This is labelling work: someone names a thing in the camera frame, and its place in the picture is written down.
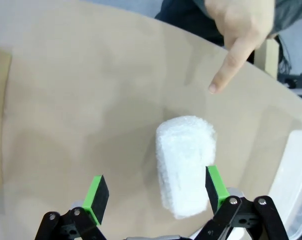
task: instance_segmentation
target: human hand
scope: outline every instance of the human hand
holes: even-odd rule
[[[229,50],[209,86],[214,94],[224,89],[272,30],[275,0],[205,0],[204,3]]]

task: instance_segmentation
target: table surface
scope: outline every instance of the table surface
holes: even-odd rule
[[[5,239],[32,239],[45,212],[65,213],[99,174],[110,191],[101,227],[109,239],[189,236],[212,212],[175,220],[161,205],[156,170],[155,130],[176,116],[214,125],[227,186],[249,199],[268,194],[289,133],[302,129],[299,97],[249,63],[221,94],[209,94],[224,49],[137,14],[57,2],[24,0],[0,14],[0,47],[12,53]]]

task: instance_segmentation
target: green tape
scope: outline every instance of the green tape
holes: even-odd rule
[[[230,194],[227,191],[227,189],[226,189],[226,187],[223,183],[223,180],[220,176],[220,173],[219,173],[216,165],[208,166],[207,168],[208,168],[208,171],[210,173],[212,182],[214,184],[215,191],[216,191],[217,196],[218,196],[217,209],[219,209],[220,206],[222,205],[222,203],[224,202],[224,200],[226,198],[228,198],[230,196]]]
[[[102,179],[102,175],[95,176],[93,178],[93,181],[90,185],[89,191],[87,192],[84,203],[82,205],[82,208],[84,208],[84,210],[86,212],[91,214],[91,216],[93,217],[93,220],[96,222],[96,225],[100,225],[100,223],[97,220],[97,218],[96,218],[96,216],[93,212],[92,205],[93,205],[93,202],[94,202],[94,198],[95,198],[97,189],[100,185],[101,179]]]

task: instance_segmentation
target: screw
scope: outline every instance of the screw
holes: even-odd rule
[[[55,219],[55,214],[52,213],[52,214],[50,215],[50,220],[53,220],[53,219]]]
[[[259,199],[259,204],[260,204],[260,205],[266,205],[265,199],[264,199],[264,198],[260,198],[260,199]]]
[[[76,215],[76,216],[80,215],[80,210],[78,210],[78,209],[74,210],[74,215]]]
[[[230,204],[233,204],[233,205],[234,205],[234,204],[237,204],[236,198],[233,198],[233,197],[232,197],[232,198],[230,199]]]

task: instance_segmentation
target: fingernail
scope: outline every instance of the fingernail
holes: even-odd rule
[[[216,93],[216,85],[214,83],[212,83],[210,86],[209,86],[209,91],[214,94]]]

